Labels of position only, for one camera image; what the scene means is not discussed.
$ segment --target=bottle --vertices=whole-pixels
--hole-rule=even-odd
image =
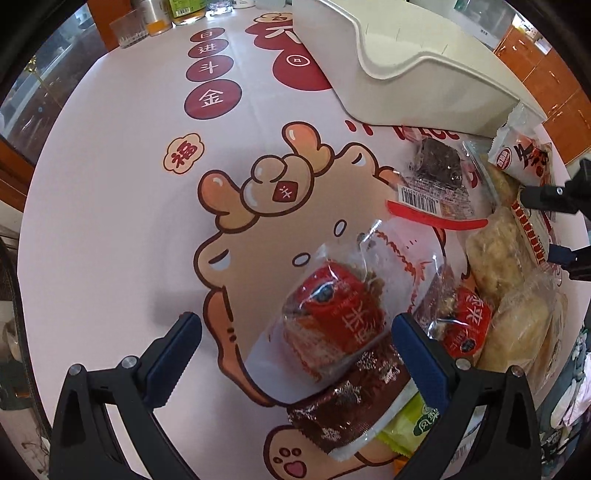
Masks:
[[[255,0],[234,0],[234,8],[250,8],[255,6]]]
[[[232,0],[208,0],[207,16],[222,15],[234,10]]]
[[[131,3],[142,12],[146,30],[151,37],[173,27],[167,0],[133,0]]]
[[[175,25],[188,25],[205,17],[207,0],[168,0]]]

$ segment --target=white label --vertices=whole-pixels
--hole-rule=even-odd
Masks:
[[[422,212],[441,217],[439,200],[425,193],[400,186],[398,188],[398,201]]]

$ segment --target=metal screw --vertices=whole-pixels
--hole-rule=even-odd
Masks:
[[[460,370],[466,371],[472,368],[472,364],[467,358],[458,358],[456,360],[456,367],[458,367]]]
[[[78,375],[82,371],[82,365],[74,364],[68,369],[68,373],[71,376]]]
[[[519,365],[513,365],[511,367],[511,373],[516,377],[523,377],[525,375],[525,372]]]
[[[126,356],[122,361],[121,361],[121,366],[123,368],[133,368],[135,367],[135,364],[138,362],[138,358],[136,356],[130,355],[130,356]]]

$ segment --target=table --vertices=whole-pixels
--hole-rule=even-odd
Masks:
[[[327,236],[355,239],[386,215],[384,167],[414,152],[404,138],[347,116],[286,13],[235,11],[101,58],[51,131],[22,224],[18,274],[49,418],[69,365],[113,367],[192,310],[209,332],[155,413],[201,479],[391,478],[379,444],[337,463],[290,428],[283,393],[247,356]],[[580,216],[558,228],[569,247],[586,241]],[[563,288],[572,344],[591,287]]]

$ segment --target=red tag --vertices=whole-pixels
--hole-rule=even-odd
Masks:
[[[300,309],[344,353],[354,353],[381,333],[384,313],[363,282],[345,267],[328,262],[294,294]]]
[[[296,181],[278,181],[273,192],[273,202],[291,203],[295,202],[297,197]]]
[[[474,357],[486,339],[491,323],[490,307],[474,292],[460,287],[457,290],[456,320],[443,339],[443,346],[452,358]]]

